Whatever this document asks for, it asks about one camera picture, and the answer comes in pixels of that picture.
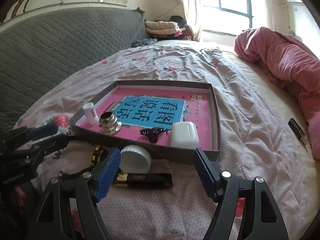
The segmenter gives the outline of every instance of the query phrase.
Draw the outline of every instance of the pink blanket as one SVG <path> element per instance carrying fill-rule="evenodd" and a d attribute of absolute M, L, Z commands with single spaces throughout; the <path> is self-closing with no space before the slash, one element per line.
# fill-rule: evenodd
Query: pink blanket
<path fill-rule="evenodd" d="M 314 158 L 320 159 L 320 61 L 296 38 L 268 28 L 247 30 L 236 37 L 235 52 L 258 63 L 271 82 L 286 88 L 299 102 L 309 123 Z"/>

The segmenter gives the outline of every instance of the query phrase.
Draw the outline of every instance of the screw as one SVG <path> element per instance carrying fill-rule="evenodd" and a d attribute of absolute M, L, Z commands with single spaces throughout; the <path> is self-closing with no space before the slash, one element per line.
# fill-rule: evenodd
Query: screw
<path fill-rule="evenodd" d="M 56 184 L 58 181 L 59 181 L 59 180 L 58 180 L 57 177 L 54 177 L 54 178 L 50 179 L 50 182 L 51 182 L 52 184 Z"/>
<path fill-rule="evenodd" d="M 231 177 L 231 173 L 229 171 L 223 171 L 221 174 L 225 178 L 230 178 Z"/>
<path fill-rule="evenodd" d="M 256 181 L 258 183 L 262 183 L 262 182 L 264 182 L 264 179 L 262 177 L 256 177 Z"/>
<path fill-rule="evenodd" d="M 85 179 L 90 178 L 91 176 L 91 172 L 86 171 L 84 174 L 82 174 L 82 177 L 84 177 Z"/>

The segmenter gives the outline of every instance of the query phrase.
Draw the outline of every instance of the quilted fabric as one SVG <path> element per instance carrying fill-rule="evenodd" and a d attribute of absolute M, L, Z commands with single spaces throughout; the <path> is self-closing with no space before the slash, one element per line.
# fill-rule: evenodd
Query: quilted fabric
<path fill-rule="evenodd" d="M 71 74 L 147 37 L 140 13 L 105 7 L 48 12 L 5 29 L 0 33 L 1 128 L 12 128 Z"/>

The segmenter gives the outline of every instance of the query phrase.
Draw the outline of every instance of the open cardboard box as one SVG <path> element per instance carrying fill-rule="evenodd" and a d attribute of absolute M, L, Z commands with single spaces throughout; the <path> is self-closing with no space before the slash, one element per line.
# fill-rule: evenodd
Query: open cardboard box
<path fill-rule="evenodd" d="M 210 137 L 211 149 L 204 149 L 209 160 L 216 161 L 220 154 L 220 120 L 217 109 L 217 102 L 212 89 L 211 84 L 208 83 L 196 83 L 196 82 L 182 82 L 182 81 L 162 81 L 162 80 L 125 80 L 116 81 L 97 94 L 90 100 L 95 104 L 95 107 L 99 107 L 112 93 L 118 88 L 143 88 L 145 90 L 180 90 L 188 91 L 191 93 L 206 93 L 209 99 L 209 112 L 211 121 L 210 131 L 212 136 Z M 88 129 L 79 127 L 78 125 L 86 119 L 84 111 L 80 109 L 70 119 L 69 124 L 71 129 L 76 135 L 86 136 L 90 141 L 105 147 L 117 147 L 119 149 L 124 148 L 127 145 L 139 145 L 151 155 L 152 159 L 166 159 L 172 162 L 191 164 L 193 165 L 193 150 L 174 148 L 168 146 L 161 146 L 152 143 L 145 143 L 140 141 L 134 141 L 130 139 L 119 138 L 115 135 L 105 135 L 99 132 L 94 132 Z"/>

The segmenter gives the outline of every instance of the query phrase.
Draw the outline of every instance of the white curtain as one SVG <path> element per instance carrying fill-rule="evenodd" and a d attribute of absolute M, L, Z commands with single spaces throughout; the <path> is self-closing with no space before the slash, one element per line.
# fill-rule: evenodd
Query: white curtain
<path fill-rule="evenodd" d="M 267 27 L 275 29 L 275 16 L 272 0 L 251 0 L 252 4 L 252 27 Z"/>
<path fill-rule="evenodd" d="M 202 41 L 201 0 L 182 0 L 187 24 L 192 28 L 195 41 Z"/>

